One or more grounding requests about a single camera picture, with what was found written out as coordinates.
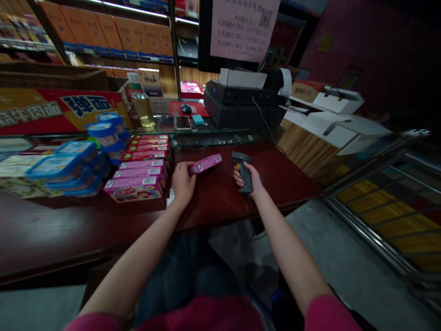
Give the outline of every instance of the computer mouse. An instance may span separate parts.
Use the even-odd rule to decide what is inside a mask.
[[[187,104],[181,105],[181,110],[184,114],[191,114],[192,113],[192,108]]]

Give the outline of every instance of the tiled floor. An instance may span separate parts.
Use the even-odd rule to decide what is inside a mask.
[[[344,302],[378,330],[440,329],[440,320],[321,202],[310,201],[287,219]],[[210,243],[270,304],[277,263],[268,239],[251,235],[247,222],[235,223],[213,230]],[[83,292],[84,286],[0,292],[0,330],[60,330],[75,317]]]

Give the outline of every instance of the person's right hand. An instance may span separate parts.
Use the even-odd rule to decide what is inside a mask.
[[[253,183],[253,192],[251,193],[251,197],[254,198],[256,194],[265,190],[265,188],[263,187],[262,182],[260,181],[260,176],[256,168],[254,168],[251,164],[248,164],[246,162],[244,162],[243,165],[245,166],[245,168],[249,170],[251,174],[251,182]],[[233,177],[236,181],[236,184],[239,187],[245,186],[239,171],[237,171],[237,166],[234,167]]]

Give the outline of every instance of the plastic bottle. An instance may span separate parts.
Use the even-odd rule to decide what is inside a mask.
[[[150,100],[144,93],[138,73],[127,73],[127,78],[129,79],[129,85],[132,91],[133,104],[142,127],[154,127],[155,118],[153,117]]]

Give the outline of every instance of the pink sleeve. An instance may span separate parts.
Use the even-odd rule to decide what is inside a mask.
[[[309,305],[305,318],[305,331],[361,331],[348,309],[336,297],[322,295]]]
[[[66,331],[120,331],[121,326],[115,316],[106,313],[87,314],[74,319]]]

